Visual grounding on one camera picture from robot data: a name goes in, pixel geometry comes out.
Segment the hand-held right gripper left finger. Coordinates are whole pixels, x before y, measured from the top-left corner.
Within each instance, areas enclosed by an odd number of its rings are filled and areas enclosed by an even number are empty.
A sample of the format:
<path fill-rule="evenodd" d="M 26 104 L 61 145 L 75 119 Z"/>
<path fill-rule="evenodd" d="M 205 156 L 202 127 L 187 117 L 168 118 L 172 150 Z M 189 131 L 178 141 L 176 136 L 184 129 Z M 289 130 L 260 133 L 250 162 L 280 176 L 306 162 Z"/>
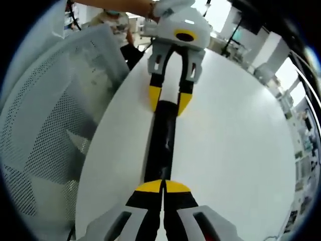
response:
<path fill-rule="evenodd" d="M 117 204 L 87 226 L 88 240 L 155 240 L 162 180 L 139 185 L 126 204 Z"/>

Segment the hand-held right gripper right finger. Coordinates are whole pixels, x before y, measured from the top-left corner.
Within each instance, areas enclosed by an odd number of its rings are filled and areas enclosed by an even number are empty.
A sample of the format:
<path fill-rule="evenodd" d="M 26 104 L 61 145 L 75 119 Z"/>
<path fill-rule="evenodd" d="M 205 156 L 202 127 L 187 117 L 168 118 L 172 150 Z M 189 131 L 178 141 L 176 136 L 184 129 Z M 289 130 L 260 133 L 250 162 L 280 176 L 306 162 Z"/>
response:
<path fill-rule="evenodd" d="M 168 240 L 241 240 L 236 226 L 207 205 L 199 206 L 184 184 L 166 180 L 164 227 Z"/>

